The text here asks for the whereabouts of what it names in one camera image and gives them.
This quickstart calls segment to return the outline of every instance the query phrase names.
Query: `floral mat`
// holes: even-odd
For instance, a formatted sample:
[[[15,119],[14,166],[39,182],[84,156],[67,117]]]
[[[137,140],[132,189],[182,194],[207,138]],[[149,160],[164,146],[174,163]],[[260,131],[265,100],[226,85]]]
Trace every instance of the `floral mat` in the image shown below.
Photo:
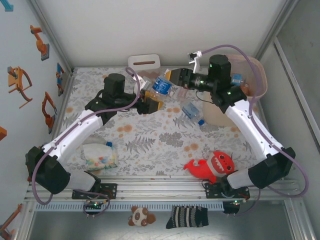
[[[85,109],[97,92],[104,88],[104,78],[111,73],[126,77],[125,91],[132,93],[134,80],[124,67],[76,68],[61,132]],[[211,151],[231,156],[237,170],[255,163],[255,155],[237,127],[193,123],[181,111],[177,99],[180,87],[173,86],[174,95],[164,101],[161,110],[139,115],[135,109],[118,112],[94,136],[112,142],[117,149],[118,167],[94,172],[96,175],[118,176],[184,176],[183,167],[191,159],[207,158]],[[189,90],[186,98],[202,111],[203,103]],[[64,163],[69,172],[87,169],[82,147]]]

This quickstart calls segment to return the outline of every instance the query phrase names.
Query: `white wall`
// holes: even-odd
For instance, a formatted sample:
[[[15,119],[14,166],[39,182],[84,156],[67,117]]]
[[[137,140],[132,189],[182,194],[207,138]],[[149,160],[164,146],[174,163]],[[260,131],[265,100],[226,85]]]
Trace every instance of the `white wall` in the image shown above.
[[[45,117],[42,114],[42,101],[47,91],[52,97],[58,111],[63,95],[58,97],[56,70],[59,59],[50,46],[50,58],[41,61],[36,47],[36,38],[30,32],[30,25],[38,27],[26,1],[10,0],[13,12],[5,12],[0,5],[0,126],[7,130],[7,136],[0,141],[0,224],[21,203],[28,186],[28,171],[25,165],[25,154],[33,146],[40,146],[51,139]],[[46,36],[39,34],[43,42],[48,43]],[[25,100],[8,87],[7,67],[20,66],[29,75],[33,86],[25,90],[31,102],[19,109]],[[27,80],[22,78],[24,87]],[[47,103],[47,113],[54,114]]]
[[[185,66],[187,53],[220,44],[253,56],[285,0],[38,2],[74,66],[125,66],[141,54],[159,54],[163,66]]]
[[[268,127],[283,146],[294,149],[295,159],[302,164],[309,176],[310,187],[304,196],[304,202],[315,234],[320,238],[319,152],[273,46],[268,48],[261,63],[268,81],[268,91],[261,99]],[[299,179],[301,189],[304,187],[304,179],[297,168],[291,169],[289,177]]]

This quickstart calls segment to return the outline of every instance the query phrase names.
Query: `red plush toy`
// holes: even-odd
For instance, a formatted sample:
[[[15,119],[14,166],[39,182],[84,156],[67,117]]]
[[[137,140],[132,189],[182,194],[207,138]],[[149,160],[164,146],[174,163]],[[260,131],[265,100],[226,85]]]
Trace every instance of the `red plush toy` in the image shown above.
[[[189,169],[190,173],[199,179],[209,179],[215,183],[217,177],[223,177],[235,171],[235,164],[232,158],[222,151],[214,151],[209,155],[209,159],[200,159],[198,166],[194,165],[195,160],[188,162],[183,169]]]

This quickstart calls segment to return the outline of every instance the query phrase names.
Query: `brown plush toy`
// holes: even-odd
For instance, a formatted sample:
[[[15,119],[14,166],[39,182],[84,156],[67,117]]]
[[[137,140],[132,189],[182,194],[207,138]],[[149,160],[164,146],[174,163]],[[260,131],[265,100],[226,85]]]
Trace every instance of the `brown plush toy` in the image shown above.
[[[149,213],[145,207],[133,206],[131,208],[132,216],[129,218],[130,226],[145,227],[147,224],[153,224],[156,221],[154,214]]]

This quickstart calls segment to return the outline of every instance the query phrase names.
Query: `beige bin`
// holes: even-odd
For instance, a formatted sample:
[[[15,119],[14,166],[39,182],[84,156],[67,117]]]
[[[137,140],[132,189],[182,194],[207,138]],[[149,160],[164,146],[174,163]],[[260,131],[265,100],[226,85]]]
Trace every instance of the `beige bin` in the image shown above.
[[[250,68],[248,62],[242,55],[226,55],[231,63],[231,75],[233,74],[241,74],[242,79],[245,79],[246,83],[249,84],[250,96],[247,96],[247,99],[250,101],[252,99],[251,96],[256,92],[257,82],[254,76],[252,69]],[[250,61],[257,68],[258,73],[262,78],[262,89],[261,94],[257,96],[257,98],[261,98],[268,89],[267,77],[264,70],[264,67],[261,63],[249,56]],[[211,101],[211,96],[209,92],[204,92],[203,98],[206,101]],[[226,127],[234,127],[236,126],[234,122],[228,118],[225,114],[223,114],[216,105],[211,104],[209,102],[203,102],[203,118],[207,124],[216,125],[216,126],[226,126]]]

